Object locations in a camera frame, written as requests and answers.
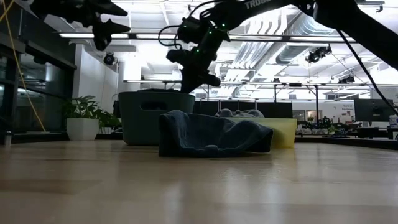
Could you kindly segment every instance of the yellow cable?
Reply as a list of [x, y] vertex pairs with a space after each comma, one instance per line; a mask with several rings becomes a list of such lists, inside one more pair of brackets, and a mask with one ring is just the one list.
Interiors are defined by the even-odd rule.
[[44, 125], [42, 123], [42, 120], [39, 118], [39, 116], [37, 115], [36, 109], [32, 103], [32, 100], [30, 100], [30, 96], [29, 93], [27, 91], [26, 88], [26, 84], [25, 84], [25, 80], [24, 80], [24, 76], [22, 75], [22, 71], [21, 71], [21, 67], [19, 66], [19, 61], [18, 61], [18, 56], [17, 56], [17, 52], [15, 51], [15, 46], [14, 46], [14, 41], [12, 39], [12, 34], [11, 34], [11, 27], [10, 27], [10, 22], [8, 21], [8, 10], [11, 8], [12, 4], [14, 3], [14, 0], [11, 1], [10, 5], [8, 6], [8, 8], [6, 9], [6, 3], [3, 2], [3, 8], [4, 8], [4, 14], [0, 17], [0, 22], [3, 19], [3, 17], [6, 17], [6, 21], [7, 21], [7, 26], [8, 26], [8, 34], [10, 36], [10, 41], [11, 41], [11, 46], [12, 46], [12, 51], [14, 52], [14, 57], [15, 57], [15, 61], [17, 63], [17, 68], [18, 68], [18, 72], [19, 75], [21, 76], [21, 80], [22, 80], [22, 84], [24, 85], [25, 91], [26, 91], [26, 95], [27, 95], [27, 99], [29, 100], [30, 106], [33, 109], [33, 112], [35, 113], [36, 118], [39, 120], [40, 126], [42, 127], [43, 131], [45, 131]]

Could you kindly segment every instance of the yellow bin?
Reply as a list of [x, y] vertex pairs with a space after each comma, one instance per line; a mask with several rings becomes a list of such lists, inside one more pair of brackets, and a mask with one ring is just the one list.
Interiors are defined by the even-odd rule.
[[254, 121], [257, 124], [274, 130], [272, 137], [272, 149], [294, 148], [294, 138], [296, 135], [297, 120], [290, 118], [228, 118], [231, 121], [239, 122], [243, 120]]

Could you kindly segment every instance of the wooden floor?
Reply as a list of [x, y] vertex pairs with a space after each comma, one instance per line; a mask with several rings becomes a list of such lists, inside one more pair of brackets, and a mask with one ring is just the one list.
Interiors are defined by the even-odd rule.
[[0, 223], [398, 223], [398, 152], [161, 158], [122, 141], [0, 149]]

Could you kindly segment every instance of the small bottle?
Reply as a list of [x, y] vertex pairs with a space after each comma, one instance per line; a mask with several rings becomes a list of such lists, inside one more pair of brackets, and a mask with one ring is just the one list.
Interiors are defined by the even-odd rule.
[[12, 132], [7, 131], [4, 135], [4, 145], [5, 147], [11, 147]]

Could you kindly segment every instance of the dark green bin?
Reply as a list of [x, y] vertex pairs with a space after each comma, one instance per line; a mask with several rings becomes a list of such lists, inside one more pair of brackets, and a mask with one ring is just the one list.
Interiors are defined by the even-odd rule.
[[159, 116], [172, 110], [192, 113], [195, 97], [184, 93], [119, 93], [123, 140], [130, 146], [159, 145]]

